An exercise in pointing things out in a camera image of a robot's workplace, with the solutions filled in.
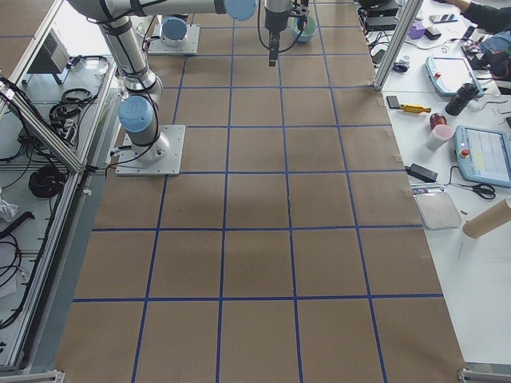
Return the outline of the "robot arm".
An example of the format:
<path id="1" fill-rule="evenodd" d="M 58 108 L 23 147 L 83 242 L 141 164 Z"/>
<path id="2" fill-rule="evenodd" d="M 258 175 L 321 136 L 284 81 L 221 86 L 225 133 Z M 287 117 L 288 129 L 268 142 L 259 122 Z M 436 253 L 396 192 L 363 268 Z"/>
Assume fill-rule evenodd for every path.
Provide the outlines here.
<path id="1" fill-rule="evenodd" d="M 261 37 L 260 26 L 257 26 L 261 45 L 270 53 L 282 53 L 279 49 L 280 34 L 287 28 L 288 19 L 294 18 L 301 36 L 308 17 L 309 1 L 264 1 L 265 28 L 268 31 L 268 43 Z M 177 14 L 162 18 L 160 37 L 165 42 L 178 42 L 185 39 L 188 24 L 178 14 L 186 13 L 216 13 L 229 14 L 239 21 L 248 20 L 258 10 L 257 22 L 260 22 L 260 1 L 173 1 L 173 6 L 180 6 Z"/>
<path id="2" fill-rule="evenodd" d="M 162 132 L 158 104 L 163 95 L 160 78 L 138 43 L 132 16 L 227 14 L 244 21 L 260 10 L 261 1 L 71 1 L 81 15 L 96 23 L 117 63 L 128 98 L 118 118 L 131 140 L 133 161 L 144 166 L 168 157 L 170 143 Z"/>

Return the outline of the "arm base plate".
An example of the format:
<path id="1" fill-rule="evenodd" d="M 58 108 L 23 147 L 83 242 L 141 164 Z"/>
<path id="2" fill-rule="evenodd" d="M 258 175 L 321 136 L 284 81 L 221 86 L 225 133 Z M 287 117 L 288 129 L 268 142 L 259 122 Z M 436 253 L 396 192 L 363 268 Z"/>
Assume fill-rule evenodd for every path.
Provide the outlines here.
<path id="1" fill-rule="evenodd" d="M 155 27 L 149 43 L 149 55 L 167 56 L 196 56 L 199 46 L 200 26 L 188 25 L 187 33 L 181 40 L 166 38 L 160 31 L 160 25 Z"/>
<path id="2" fill-rule="evenodd" d="M 120 165 L 116 166 L 117 176 L 178 176 L 184 147 L 186 127 L 183 124 L 163 124 L 159 126 L 160 137 L 147 151 L 133 145 L 129 135 L 124 136 L 123 145 L 131 148 L 122 151 Z"/>

